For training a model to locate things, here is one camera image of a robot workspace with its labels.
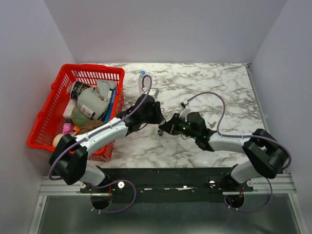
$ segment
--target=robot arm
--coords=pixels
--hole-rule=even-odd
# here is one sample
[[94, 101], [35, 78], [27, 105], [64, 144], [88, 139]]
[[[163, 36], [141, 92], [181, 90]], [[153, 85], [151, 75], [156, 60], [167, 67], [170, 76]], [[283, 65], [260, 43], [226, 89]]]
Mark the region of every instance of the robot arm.
[[[130, 116], [129, 114], [138, 106], [139, 108]], [[88, 166], [88, 157], [102, 146], [138, 131], [144, 123], [160, 124], [163, 121], [164, 117], [161, 114], [160, 103], [155, 101], [152, 96], [145, 97], [145, 94], [142, 94], [134, 106], [121, 112], [107, 124], [91, 132], [78, 135], [76, 138], [69, 134], [64, 135], [52, 153], [49, 164], [52, 166], [66, 149], [77, 144], [57, 162], [54, 171], [68, 185], [74, 184], [79, 180], [99, 185], [107, 176], [99, 168]]]
[[227, 187], [235, 187], [237, 183], [241, 184], [259, 176], [273, 179], [288, 159], [287, 153], [278, 145], [267, 140], [244, 137], [257, 135], [275, 140], [265, 130], [257, 129], [252, 134], [242, 134], [241, 138], [223, 137], [206, 128], [205, 120], [199, 112], [188, 113], [186, 119], [176, 113], [159, 128], [171, 135], [183, 134], [194, 138], [196, 145], [202, 150], [225, 150], [246, 154], [250, 161], [233, 166], [224, 178]]
[[[246, 180], [259, 176], [275, 178], [288, 158], [286, 152], [277, 145], [265, 140], [244, 138], [244, 135], [242, 135], [242, 138], [220, 136], [216, 131], [206, 128], [205, 120], [198, 112], [188, 113], [186, 119], [180, 117], [180, 114], [174, 114], [171, 120], [164, 122], [160, 103], [156, 102], [152, 96], [148, 96], [129, 118], [114, 125], [114, 123], [129, 115], [141, 103], [144, 96], [145, 94], [137, 100], [133, 107], [121, 112], [116, 118], [100, 128], [78, 135], [76, 138], [69, 134], [63, 136], [50, 158], [50, 165], [69, 146], [80, 142], [84, 138], [87, 140], [67, 152], [56, 164], [55, 172], [68, 185], [79, 180], [93, 185], [105, 184], [105, 179], [109, 179], [108, 176], [97, 167], [87, 166], [87, 158], [103, 145], [138, 131], [144, 123], [160, 124], [160, 130], [171, 135], [184, 134], [192, 137], [196, 145], [202, 150], [211, 152], [225, 150], [246, 154], [250, 161], [233, 166], [224, 177], [223, 184], [227, 188], [237, 187]], [[258, 129], [252, 134], [274, 139], [263, 129]]]

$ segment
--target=white wall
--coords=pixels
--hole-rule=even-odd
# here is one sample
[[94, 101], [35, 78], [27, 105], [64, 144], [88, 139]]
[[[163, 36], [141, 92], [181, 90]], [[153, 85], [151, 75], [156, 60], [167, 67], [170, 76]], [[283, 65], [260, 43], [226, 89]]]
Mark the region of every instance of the white wall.
[[0, 233], [25, 234], [48, 155], [26, 141], [64, 63], [73, 63], [42, 0], [0, 1]]
[[293, 156], [292, 173], [312, 233], [312, 1], [288, 0], [252, 63], [271, 133]]
[[251, 62], [286, 0], [45, 0], [78, 62]]

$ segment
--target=screw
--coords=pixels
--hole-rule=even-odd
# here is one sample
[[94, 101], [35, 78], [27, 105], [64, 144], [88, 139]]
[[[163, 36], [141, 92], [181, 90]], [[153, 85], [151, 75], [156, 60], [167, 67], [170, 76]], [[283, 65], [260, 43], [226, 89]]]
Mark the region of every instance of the screw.
[[254, 185], [254, 183], [251, 181], [251, 180], [248, 180], [247, 181], [247, 186], [248, 187], [252, 187]]
[[215, 182], [213, 180], [209, 181], [210, 187], [215, 186]]
[[123, 189], [123, 187], [125, 187], [125, 183], [124, 182], [119, 182], [118, 183], [118, 187], [120, 188], [120, 189]]
[[85, 183], [80, 183], [80, 184], [79, 184], [79, 187], [80, 187], [81, 189], [84, 189], [85, 187], [87, 187], [87, 185], [86, 185]]

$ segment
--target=marble table surface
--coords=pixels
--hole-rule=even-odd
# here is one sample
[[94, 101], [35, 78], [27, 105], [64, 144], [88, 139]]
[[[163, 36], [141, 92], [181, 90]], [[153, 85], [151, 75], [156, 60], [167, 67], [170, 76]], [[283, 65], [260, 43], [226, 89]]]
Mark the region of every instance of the marble table surface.
[[[226, 113], [220, 130], [239, 134], [263, 128], [259, 107], [244, 64], [222, 63], [113, 63], [122, 67], [124, 77], [124, 108], [134, 105], [138, 98], [137, 80], [144, 70], [153, 78], [153, 87], [159, 89], [157, 98], [169, 120], [180, 112], [179, 103], [203, 91], [213, 91], [226, 102]], [[221, 101], [212, 95], [202, 95], [190, 102], [192, 111], [199, 111], [207, 127], [216, 129], [222, 113]], [[139, 132], [115, 141], [110, 162], [89, 161], [91, 165], [107, 168], [185, 168], [232, 167], [247, 161], [239, 153], [207, 152], [199, 149], [193, 139], [181, 135], [158, 136], [156, 125], [148, 125]]]

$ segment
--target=black mounting plate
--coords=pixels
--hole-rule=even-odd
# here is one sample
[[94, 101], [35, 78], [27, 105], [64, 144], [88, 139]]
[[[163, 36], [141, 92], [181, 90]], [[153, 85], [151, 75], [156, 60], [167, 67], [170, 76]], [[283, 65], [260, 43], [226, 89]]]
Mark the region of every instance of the black mounting plate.
[[[230, 168], [133, 168], [101, 169], [110, 177], [110, 181], [129, 180], [136, 187], [136, 203], [172, 203], [172, 202], [223, 202], [223, 192], [239, 192], [221, 186], [221, 179]], [[241, 185], [245, 192], [253, 191], [246, 183]], [[87, 186], [80, 190], [85, 194], [108, 193], [109, 188], [96, 189]], [[125, 183], [120, 189], [112, 186], [114, 203], [130, 203], [133, 188]]]

